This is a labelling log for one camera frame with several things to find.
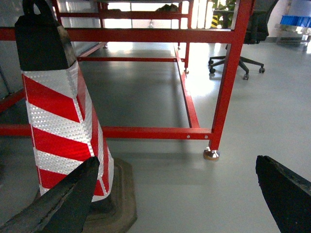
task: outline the office chair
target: office chair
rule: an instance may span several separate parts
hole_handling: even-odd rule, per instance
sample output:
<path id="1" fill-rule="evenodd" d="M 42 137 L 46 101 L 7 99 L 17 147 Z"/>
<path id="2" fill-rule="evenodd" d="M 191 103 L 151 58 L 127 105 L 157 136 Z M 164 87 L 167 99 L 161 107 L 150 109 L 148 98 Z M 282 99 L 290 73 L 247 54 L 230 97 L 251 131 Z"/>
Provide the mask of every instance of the office chair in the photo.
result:
<path id="1" fill-rule="evenodd" d="M 254 8 L 254 12 L 251 15 L 248 26 L 246 29 L 246 34 L 244 38 L 244 44 L 258 44 L 260 41 L 264 41 L 269 35 L 268 32 L 268 21 L 270 18 L 270 14 L 275 7 L 278 0 L 257 0 Z M 228 28 L 228 15 L 233 14 L 233 11 L 220 11 L 215 10 L 214 14 L 222 14 L 224 19 L 224 28 Z M 214 59 L 220 59 L 220 61 L 214 63 Z M 215 73 L 215 66 L 221 65 L 225 63 L 225 56 L 216 56 L 210 57 L 208 61 L 209 72 Z M 249 78 L 249 69 L 245 65 L 245 63 L 250 63 L 254 65 L 260 66 L 259 73 L 264 73 L 265 68 L 264 64 L 245 58 L 240 57 L 239 66 L 246 72 L 243 79 L 248 80 Z"/>

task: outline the gray floor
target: gray floor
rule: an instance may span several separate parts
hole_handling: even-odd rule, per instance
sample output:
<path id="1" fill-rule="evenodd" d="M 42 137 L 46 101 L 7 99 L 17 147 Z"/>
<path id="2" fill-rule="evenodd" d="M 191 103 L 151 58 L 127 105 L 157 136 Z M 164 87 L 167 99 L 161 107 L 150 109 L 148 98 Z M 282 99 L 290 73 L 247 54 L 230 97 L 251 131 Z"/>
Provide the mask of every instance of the gray floor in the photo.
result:
<path id="1" fill-rule="evenodd" d="M 110 55 L 171 56 L 166 44 L 111 44 Z M 211 127 L 222 67 L 209 77 L 209 55 L 224 45 L 193 44 L 188 84 L 202 127 Z M 134 170 L 138 220 L 130 233 L 277 233 L 258 186 L 257 155 L 269 155 L 311 181 L 311 66 L 302 46 L 244 45 L 250 79 L 238 69 L 217 162 L 202 157 L 206 141 L 109 139 L 114 157 Z M 80 63 L 102 125 L 187 127 L 172 63 Z M 23 101 L 0 123 L 27 122 Z M 0 137 L 0 224 L 33 200 L 37 177 L 28 138 Z"/>

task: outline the chair base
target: chair base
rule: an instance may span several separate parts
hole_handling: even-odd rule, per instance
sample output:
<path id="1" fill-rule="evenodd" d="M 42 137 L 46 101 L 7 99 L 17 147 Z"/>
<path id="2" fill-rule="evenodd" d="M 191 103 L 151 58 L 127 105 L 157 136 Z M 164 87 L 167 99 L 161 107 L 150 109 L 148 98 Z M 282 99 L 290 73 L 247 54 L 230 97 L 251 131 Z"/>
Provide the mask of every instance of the chair base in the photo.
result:
<path id="1" fill-rule="evenodd" d="M 225 63 L 225 56 L 210 57 L 209 61 L 208 61 L 209 72 L 212 73 L 212 74 L 215 73 L 216 70 L 215 70 L 214 67 L 219 66 L 219 65 L 224 64 L 224 63 Z M 260 62 L 248 59 L 246 57 L 240 57 L 239 66 L 245 71 L 245 75 L 244 75 L 244 78 L 243 78 L 245 80 L 248 80 L 248 78 L 249 78 L 249 74 L 248 74 L 249 73 L 249 69 L 245 65 L 245 63 L 254 64 L 254 65 L 260 66 L 259 73 L 264 73 L 265 72 L 265 68 L 263 67 L 264 66 L 263 63 L 260 63 Z"/>

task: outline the metal foot pad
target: metal foot pad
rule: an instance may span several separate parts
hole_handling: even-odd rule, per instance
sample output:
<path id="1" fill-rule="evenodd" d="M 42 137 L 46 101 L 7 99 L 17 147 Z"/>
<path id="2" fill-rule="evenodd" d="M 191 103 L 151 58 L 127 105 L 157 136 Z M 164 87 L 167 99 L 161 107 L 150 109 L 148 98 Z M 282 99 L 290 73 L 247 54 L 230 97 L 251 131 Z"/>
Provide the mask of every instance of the metal foot pad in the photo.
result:
<path id="1" fill-rule="evenodd" d="M 219 159 L 219 156 L 219 150 L 211 150 L 209 147 L 207 147 L 203 152 L 203 157 L 208 160 L 217 161 Z"/>
<path id="2" fill-rule="evenodd" d="M 86 218 L 83 233 L 125 233 L 137 219 L 132 166 L 118 158 L 114 158 L 114 165 L 109 195 L 113 208 L 109 211 L 91 211 Z"/>

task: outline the black object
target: black object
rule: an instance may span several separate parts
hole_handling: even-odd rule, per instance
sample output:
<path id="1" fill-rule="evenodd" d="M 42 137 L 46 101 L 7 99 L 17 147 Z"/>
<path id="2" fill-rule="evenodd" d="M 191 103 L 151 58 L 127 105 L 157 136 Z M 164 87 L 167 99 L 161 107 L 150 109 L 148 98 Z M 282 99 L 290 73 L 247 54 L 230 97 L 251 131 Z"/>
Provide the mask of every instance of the black object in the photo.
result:
<path id="1" fill-rule="evenodd" d="M 246 29 L 244 44 L 258 44 L 260 41 L 264 41 L 267 38 L 267 36 L 269 35 L 268 21 L 270 18 L 270 14 L 277 2 L 278 0 L 256 0 L 254 12 L 249 19 Z M 224 26 L 228 26 L 228 15 L 233 14 L 233 11 L 215 10 L 214 14 L 222 14 L 224 18 Z M 214 63 L 214 59 L 219 59 L 220 61 Z M 209 72 L 214 73 L 216 71 L 214 67 L 224 63 L 225 56 L 210 57 L 208 62 Z M 245 63 L 258 65 L 260 66 L 259 73 L 265 72 L 263 63 L 245 57 L 240 57 L 239 66 L 246 72 L 243 77 L 243 79 L 245 80 L 248 80 L 249 78 L 249 69 L 247 68 Z"/>
<path id="2" fill-rule="evenodd" d="M 40 14 L 34 13 L 34 4 Z M 24 16 L 15 24 L 20 67 L 23 71 L 68 69 L 76 57 L 69 35 L 53 17 L 44 0 L 23 0 Z"/>
<path id="3" fill-rule="evenodd" d="M 256 173 L 267 205 L 282 233 L 311 232 L 311 183 L 268 156 Z"/>
<path id="4" fill-rule="evenodd" d="M 80 233 L 94 194 L 99 161 L 90 157 L 2 227 L 0 233 Z"/>

